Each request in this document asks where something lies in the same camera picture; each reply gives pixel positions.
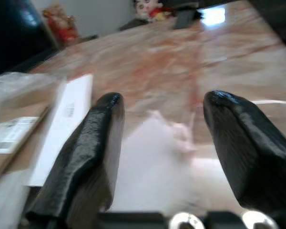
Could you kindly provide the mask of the small dark flat object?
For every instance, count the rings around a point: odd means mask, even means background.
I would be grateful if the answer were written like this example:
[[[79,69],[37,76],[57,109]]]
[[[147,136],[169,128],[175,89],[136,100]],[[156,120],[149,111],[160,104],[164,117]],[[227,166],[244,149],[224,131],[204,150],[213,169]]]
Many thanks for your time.
[[[201,14],[197,9],[181,9],[176,11],[176,21],[174,24],[174,30],[186,29],[193,24],[195,19],[199,19]]]

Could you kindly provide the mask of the crumpled white tissue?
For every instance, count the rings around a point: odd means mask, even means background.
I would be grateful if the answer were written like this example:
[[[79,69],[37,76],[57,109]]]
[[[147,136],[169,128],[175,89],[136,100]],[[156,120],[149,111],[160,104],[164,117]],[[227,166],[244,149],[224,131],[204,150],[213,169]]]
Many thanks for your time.
[[[151,111],[123,140],[113,210],[195,214],[233,207],[210,140],[196,140],[196,118],[166,120]]]

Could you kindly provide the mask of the black furniture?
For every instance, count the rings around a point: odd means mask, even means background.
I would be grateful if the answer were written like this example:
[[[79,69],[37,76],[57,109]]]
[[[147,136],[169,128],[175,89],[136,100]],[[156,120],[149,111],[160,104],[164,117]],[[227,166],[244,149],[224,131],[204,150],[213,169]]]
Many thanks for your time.
[[[286,0],[248,0],[286,45]]]

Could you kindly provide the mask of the doll in red clothes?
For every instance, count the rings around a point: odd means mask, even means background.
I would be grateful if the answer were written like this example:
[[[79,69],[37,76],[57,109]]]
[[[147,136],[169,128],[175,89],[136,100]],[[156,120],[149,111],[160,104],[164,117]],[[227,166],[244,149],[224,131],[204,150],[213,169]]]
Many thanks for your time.
[[[132,0],[137,19],[149,23],[164,21],[172,16],[172,10],[163,4],[165,0]]]

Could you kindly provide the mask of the red and gold figurine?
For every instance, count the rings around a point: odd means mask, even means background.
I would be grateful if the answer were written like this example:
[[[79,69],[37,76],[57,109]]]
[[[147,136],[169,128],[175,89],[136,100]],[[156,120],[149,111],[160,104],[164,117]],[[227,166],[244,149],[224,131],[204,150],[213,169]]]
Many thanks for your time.
[[[60,4],[53,4],[42,11],[50,30],[61,46],[79,42],[79,34],[73,16],[67,16]]]

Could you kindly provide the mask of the long white box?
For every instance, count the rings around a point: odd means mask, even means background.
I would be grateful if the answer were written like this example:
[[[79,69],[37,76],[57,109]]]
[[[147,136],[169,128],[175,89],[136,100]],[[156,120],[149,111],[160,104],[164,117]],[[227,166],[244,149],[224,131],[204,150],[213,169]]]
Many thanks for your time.
[[[26,185],[42,187],[66,140],[90,109],[93,75],[85,74],[65,83],[58,94],[37,147]]]

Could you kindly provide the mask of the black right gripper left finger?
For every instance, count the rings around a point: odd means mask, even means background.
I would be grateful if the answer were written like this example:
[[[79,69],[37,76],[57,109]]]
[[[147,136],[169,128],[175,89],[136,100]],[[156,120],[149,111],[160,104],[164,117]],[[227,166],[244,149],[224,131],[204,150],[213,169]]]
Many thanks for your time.
[[[26,213],[28,229],[95,229],[113,201],[125,121],[123,96],[99,98],[60,150]]]

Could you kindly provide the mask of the cardboard box with white label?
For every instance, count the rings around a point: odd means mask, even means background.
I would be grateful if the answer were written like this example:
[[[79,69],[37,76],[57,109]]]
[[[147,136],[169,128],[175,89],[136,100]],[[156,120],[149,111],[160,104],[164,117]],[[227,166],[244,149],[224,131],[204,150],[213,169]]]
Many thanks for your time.
[[[45,99],[27,105],[0,107],[0,177],[52,107]]]

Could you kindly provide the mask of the clear plastic bag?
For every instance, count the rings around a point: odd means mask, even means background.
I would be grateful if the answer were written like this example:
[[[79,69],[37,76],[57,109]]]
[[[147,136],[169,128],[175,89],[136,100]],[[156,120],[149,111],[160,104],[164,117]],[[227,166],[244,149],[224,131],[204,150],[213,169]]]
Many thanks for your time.
[[[9,72],[0,75],[0,106],[23,107],[55,99],[66,77]]]

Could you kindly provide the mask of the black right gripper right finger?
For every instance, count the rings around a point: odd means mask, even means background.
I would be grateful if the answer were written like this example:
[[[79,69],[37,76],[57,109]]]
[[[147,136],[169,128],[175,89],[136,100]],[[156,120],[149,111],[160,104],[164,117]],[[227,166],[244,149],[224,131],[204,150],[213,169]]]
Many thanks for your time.
[[[286,210],[286,137],[251,101],[225,92],[204,96],[204,120],[240,206]]]

